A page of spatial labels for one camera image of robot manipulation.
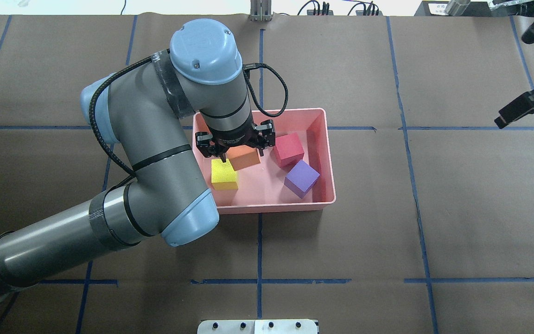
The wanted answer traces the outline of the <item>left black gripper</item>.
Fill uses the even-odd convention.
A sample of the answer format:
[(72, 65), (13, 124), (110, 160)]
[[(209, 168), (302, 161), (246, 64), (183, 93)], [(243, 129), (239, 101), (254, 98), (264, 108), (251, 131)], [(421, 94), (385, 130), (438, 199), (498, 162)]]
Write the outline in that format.
[(247, 145), (258, 150), (259, 156), (264, 156), (265, 148), (275, 146), (276, 135), (273, 120), (266, 120), (257, 125), (252, 116), (239, 126), (232, 129), (218, 129), (225, 118), (207, 117), (208, 132), (195, 132), (195, 145), (205, 158), (219, 158), (222, 163), (227, 160), (227, 148)]

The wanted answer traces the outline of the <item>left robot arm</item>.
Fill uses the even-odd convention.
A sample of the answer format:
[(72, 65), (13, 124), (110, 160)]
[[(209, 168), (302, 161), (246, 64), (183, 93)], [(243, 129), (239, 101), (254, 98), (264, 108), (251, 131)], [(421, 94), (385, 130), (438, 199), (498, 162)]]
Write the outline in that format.
[(89, 201), (0, 235), (0, 303), (43, 279), (161, 235), (180, 246), (220, 218), (180, 120), (201, 114), (208, 132), (193, 143), (225, 161), (230, 148), (275, 146), (272, 119), (254, 122), (258, 99), (235, 35), (220, 21), (182, 25), (168, 49), (81, 92), (83, 115), (105, 153), (128, 178)]

